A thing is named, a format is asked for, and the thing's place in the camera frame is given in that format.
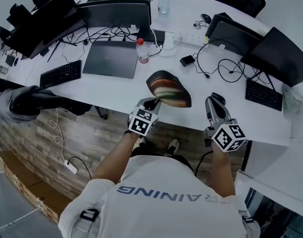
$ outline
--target plastic bottle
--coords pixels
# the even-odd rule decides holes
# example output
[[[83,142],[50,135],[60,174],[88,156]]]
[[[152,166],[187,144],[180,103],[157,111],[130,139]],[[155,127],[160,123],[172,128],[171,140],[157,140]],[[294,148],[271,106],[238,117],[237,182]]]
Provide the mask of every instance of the plastic bottle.
[[[170,11],[170,0],[158,0],[158,12],[168,14]]]
[[[150,60],[150,55],[148,54],[148,47],[142,38],[137,39],[136,52],[138,60],[141,63],[147,63]]]

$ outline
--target desk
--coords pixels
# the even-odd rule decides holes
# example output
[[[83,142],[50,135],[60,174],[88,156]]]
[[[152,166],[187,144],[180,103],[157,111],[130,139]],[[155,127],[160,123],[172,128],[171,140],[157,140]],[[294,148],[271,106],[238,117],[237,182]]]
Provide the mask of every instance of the desk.
[[[200,14],[206,13],[213,17],[216,13],[226,12],[235,21],[251,28],[259,33],[266,33],[270,28],[264,26],[256,19],[242,13],[241,11],[229,7],[215,0],[171,0],[170,14],[162,16],[157,11],[158,0],[151,2],[151,28],[166,31],[165,48],[173,45],[172,36],[174,32],[195,32],[205,35],[206,28],[196,30],[192,27],[195,20],[200,20]],[[99,28],[89,29],[90,34],[98,31]],[[79,36],[84,32],[81,29],[75,33]],[[122,37],[115,37],[113,41],[122,40]],[[47,63],[50,52],[44,57],[38,56],[32,60],[19,61],[17,66],[9,69],[7,75],[1,78],[22,84],[39,85],[40,74],[66,64],[68,61],[75,61],[84,50],[81,57],[82,66],[85,64],[91,44],[78,47],[60,43],[52,58]],[[188,109],[173,108],[166,104],[161,104],[159,120],[179,126],[204,130],[209,126],[205,113],[205,99],[212,92],[222,95],[226,99],[226,107],[231,116],[236,118],[247,138],[253,141],[288,146],[291,134],[291,123],[285,120],[283,112],[278,112],[271,108],[245,100],[246,80],[242,77],[236,83],[223,81],[219,73],[216,72],[207,79],[203,74],[198,74],[194,65],[182,67],[179,60],[182,57],[198,52],[199,48],[179,44],[171,51],[161,51],[158,56],[152,57],[148,64],[137,63],[134,79],[124,79],[117,77],[82,74],[81,79],[64,83],[49,88],[55,94],[70,98],[76,101],[100,106],[103,108],[130,113],[137,102],[146,97],[151,97],[146,80],[151,74],[158,70],[167,70],[179,78],[184,87],[189,91],[192,98],[192,107]],[[157,52],[151,47],[151,54]],[[199,63],[205,71],[214,71],[221,59],[228,58],[239,61],[240,56],[229,51],[221,51],[215,46],[203,49],[199,55]],[[246,74],[254,75],[253,70],[247,66]],[[226,74],[230,80],[237,78],[237,73]],[[281,92],[282,83],[271,78],[275,89]]]

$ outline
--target shoe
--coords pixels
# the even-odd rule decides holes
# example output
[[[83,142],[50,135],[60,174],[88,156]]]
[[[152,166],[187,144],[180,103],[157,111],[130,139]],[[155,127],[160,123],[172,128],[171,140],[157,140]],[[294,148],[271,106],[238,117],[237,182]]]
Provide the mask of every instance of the shoe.
[[[165,152],[165,157],[172,157],[179,148],[179,140],[177,138],[174,138],[170,141],[167,151]]]
[[[143,136],[140,136],[140,137],[136,140],[136,142],[135,142],[135,144],[134,144],[134,147],[133,147],[133,150],[134,150],[135,148],[137,148],[137,147],[140,147],[141,144],[145,144],[145,145],[146,145],[146,139],[145,139],[145,137],[143,137]]]

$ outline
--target laptop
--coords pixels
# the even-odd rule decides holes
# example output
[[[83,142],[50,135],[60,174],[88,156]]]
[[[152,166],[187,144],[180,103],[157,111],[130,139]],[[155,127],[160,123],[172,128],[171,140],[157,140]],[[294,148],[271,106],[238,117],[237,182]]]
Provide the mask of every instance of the laptop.
[[[95,41],[82,73],[132,79],[136,63],[136,42]]]

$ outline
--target black strap buckle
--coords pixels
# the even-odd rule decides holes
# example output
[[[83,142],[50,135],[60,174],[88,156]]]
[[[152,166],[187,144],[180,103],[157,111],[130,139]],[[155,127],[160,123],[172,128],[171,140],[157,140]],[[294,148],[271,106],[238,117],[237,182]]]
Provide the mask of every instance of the black strap buckle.
[[[254,220],[251,217],[242,217],[242,219],[245,221],[245,223],[253,223]]]
[[[82,211],[82,213],[80,214],[80,218],[94,222],[99,213],[100,212],[97,209],[87,209]]]

